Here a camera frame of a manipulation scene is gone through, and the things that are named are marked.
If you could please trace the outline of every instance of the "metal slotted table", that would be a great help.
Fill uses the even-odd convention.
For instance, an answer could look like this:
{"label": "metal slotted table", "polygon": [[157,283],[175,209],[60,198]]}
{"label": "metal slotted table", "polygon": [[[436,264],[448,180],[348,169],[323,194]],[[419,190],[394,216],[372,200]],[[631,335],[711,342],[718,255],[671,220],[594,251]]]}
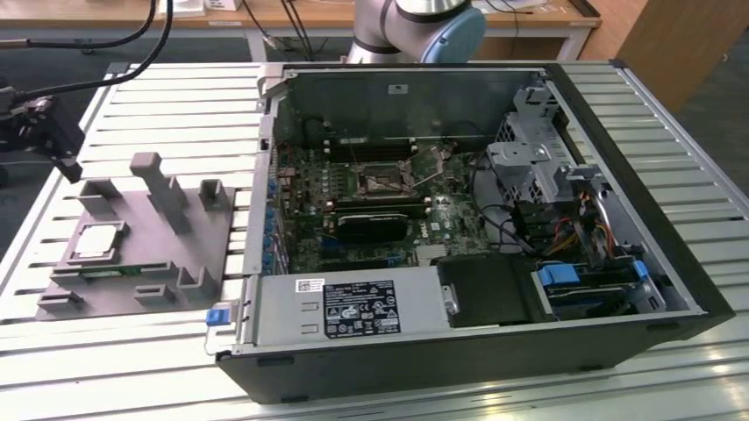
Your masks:
{"label": "metal slotted table", "polygon": [[[260,65],[153,65],[100,89],[81,120],[84,178],[128,176],[133,152],[159,152],[183,187],[220,178],[239,189],[223,299],[241,288],[260,112]],[[55,171],[0,265],[0,418],[49,419],[729,419],[749,409],[749,206],[629,70],[565,63],[578,90],[678,228],[737,316],[613,370],[291,405],[258,405],[205,354],[204,311],[53,323],[36,300],[81,212]],[[573,132],[589,161],[593,153]]]}

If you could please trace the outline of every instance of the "warning label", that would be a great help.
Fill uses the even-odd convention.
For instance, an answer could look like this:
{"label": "warning label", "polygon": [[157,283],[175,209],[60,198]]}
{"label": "warning label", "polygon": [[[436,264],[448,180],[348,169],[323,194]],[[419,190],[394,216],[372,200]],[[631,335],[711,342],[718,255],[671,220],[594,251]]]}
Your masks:
{"label": "warning label", "polygon": [[392,281],[326,285],[323,303],[328,338],[400,333]]}

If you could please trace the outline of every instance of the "black cable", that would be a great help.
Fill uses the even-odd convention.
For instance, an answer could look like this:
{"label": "black cable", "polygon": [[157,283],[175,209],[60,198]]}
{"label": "black cable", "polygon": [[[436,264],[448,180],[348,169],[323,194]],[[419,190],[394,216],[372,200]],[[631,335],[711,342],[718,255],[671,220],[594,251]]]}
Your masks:
{"label": "black cable", "polygon": [[29,48],[67,48],[75,50],[99,50],[101,48],[112,48],[113,46],[124,46],[129,41],[139,39],[145,33],[151,24],[153,23],[153,16],[156,15],[156,0],[151,0],[151,7],[148,9],[148,17],[137,31],[132,32],[125,38],[108,42],[45,42],[35,41],[33,39],[25,40],[25,45]]}
{"label": "black cable", "polygon": [[304,53],[304,60],[311,61],[312,60],[312,51],[310,50],[310,46],[304,42],[304,37],[302,36],[302,31],[299,30],[299,27],[296,26],[296,21],[294,20],[294,17],[291,16],[291,11],[290,11],[290,6],[287,5],[287,0],[280,0],[280,5],[283,6],[283,10],[286,11],[286,16],[290,18],[291,26],[294,26],[294,32],[296,33],[296,36],[299,37],[299,39],[302,39],[302,46],[304,47],[304,52],[306,52]]}
{"label": "black cable", "polygon": [[456,128],[460,127],[462,125],[466,125],[467,127],[470,127],[472,130],[476,131],[476,133],[483,136],[484,138],[488,137],[488,135],[483,132],[483,130],[480,130],[480,127],[470,120],[459,120],[455,123],[451,123],[450,125],[444,126],[444,129],[442,130],[442,135],[440,135],[440,142],[442,143],[450,143],[447,141],[447,138],[450,136],[450,132]]}
{"label": "black cable", "polygon": [[491,0],[487,0],[488,7],[498,11],[499,13],[511,13],[513,18],[515,20],[515,37],[513,38],[513,46],[510,47],[510,59],[515,56],[515,48],[517,48],[517,39],[519,38],[519,22],[517,21],[517,15],[533,15],[534,12],[531,11],[517,11],[515,7],[507,3],[507,0],[499,0],[506,7],[509,7],[513,11],[503,11],[499,9],[494,4],[491,4]]}
{"label": "black cable", "polygon": [[294,16],[295,16],[295,18],[299,22],[299,28],[302,29],[302,33],[304,34],[304,39],[302,40],[302,42],[307,43],[310,58],[311,58],[312,61],[315,61],[315,51],[312,50],[312,42],[308,39],[307,28],[304,27],[304,22],[302,21],[302,17],[299,16],[299,12],[296,11],[296,5],[294,4],[294,0],[288,0],[288,1],[290,1],[291,11],[294,12]]}
{"label": "black cable", "polygon": [[[252,23],[255,24],[255,26],[258,26],[258,31],[260,31],[263,40],[272,47],[272,49],[276,50],[280,53],[280,55],[283,55],[283,60],[291,61],[290,57],[286,55],[283,50],[280,50],[280,48],[278,48],[278,46],[274,44],[274,40],[276,38],[271,37],[268,31],[266,31],[266,28],[262,27],[260,21],[255,18],[255,13],[252,13],[252,10],[250,9],[250,5],[247,4],[247,0],[241,0],[241,4],[244,5],[244,10],[247,11],[247,14],[250,15],[250,19],[252,19]],[[279,39],[279,42],[280,42],[280,44],[283,44],[283,46],[287,49],[290,49],[292,52],[298,53],[296,49],[291,48],[280,39]]]}
{"label": "black cable", "polygon": [[319,53],[323,51],[323,48],[324,48],[326,45],[327,45],[327,40],[328,40],[328,39],[330,39],[330,38],[323,39],[323,42],[322,42],[322,44],[319,45],[318,50],[315,50],[315,54],[319,54]]}
{"label": "black cable", "polygon": [[95,89],[101,88],[104,86],[117,85],[123,82],[131,81],[135,79],[151,66],[151,63],[161,53],[161,49],[164,48],[165,41],[168,40],[168,34],[172,30],[172,20],[175,18],[175,0],[165,0],[165,22],[164,22],[164,30],[161,31],[161,36],[159,37],[159,41],[156,46],[151,50],[148,57],[140,63],[140,66],[128,74],[115,77],[112,79],[104,81],[93,81],[93,82],[81,82],[81,83],[72,83],[68,85],[52,86],[49,88],[29,90],[28,92],[23,92],[15,98],[15,103],[24,103],[25,101],[31,101],[35,98],[48,95],[57,95],[67,92],[73,92],[76,90],[85,90],[85,89]]}
{"label": "black cable", "polygon": [[538,251],[526,243],[519,236],[511,232],[505,226],[498,224],[490,217],[487,217],[484,209],[479,207],[479,203],[476,202],[476,173],[479,172],[479,162],[483,158],[488,158],[487,153],[484,152],[476,159],[476,166],[474,167],[472,174],[470,176],[470,199],[472,200],[474,207],[479,210],[479,215],[483,217],[483,220],[494,226],[499,230],[499,235],[505,233],[515,242],[517,245],[523,249],[523,251],[530,255],[538,255]]}

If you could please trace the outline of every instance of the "blue tab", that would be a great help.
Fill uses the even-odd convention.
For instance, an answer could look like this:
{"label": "blue tab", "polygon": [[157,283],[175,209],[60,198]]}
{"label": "blue tab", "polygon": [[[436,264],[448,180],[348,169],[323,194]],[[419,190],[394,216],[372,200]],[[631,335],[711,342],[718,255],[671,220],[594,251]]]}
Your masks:
{"label": "blue tab", "polygon": [[635,260],[633,265],[634,265],[634,272],[637,272],[637,276],[639,277],[639,280],[645,281],[649,277],[647,267],[645,266],[645,263],[642,263],[642,260]]}
{"label": "blue tab", "polygon": [[205,324],[211,327],[225,326],[229,322],[229,309],[209,309],[205,314]]}
{"label": "blue tab", "polygon": [[545,287],[566,283],[579,283],[581,278],[570,264],[546,265],[538,271],[541,283]]}

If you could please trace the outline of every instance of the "sticker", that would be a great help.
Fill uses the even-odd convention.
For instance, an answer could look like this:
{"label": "sticker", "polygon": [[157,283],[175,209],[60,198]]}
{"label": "sticker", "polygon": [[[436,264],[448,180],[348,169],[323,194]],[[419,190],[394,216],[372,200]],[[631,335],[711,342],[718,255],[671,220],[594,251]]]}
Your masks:
{"label": "sticker", "polygon": [[408,85],[387,85],[390,95],[403,95],[408,93]]}
{"label": "sticker", "polygon": [[331,339],[400,333],[392,281],[326,285],[323,306]]}
{"label": "sticker", "polygon": [[296,292],[320,292],[323,290],[323,285],[326,285],[324,278],[298,279]]}
{"label": "sticker", "polygon": [[241,22],[232,22],[227,20],[211,20],[208,26],[241,26]]}

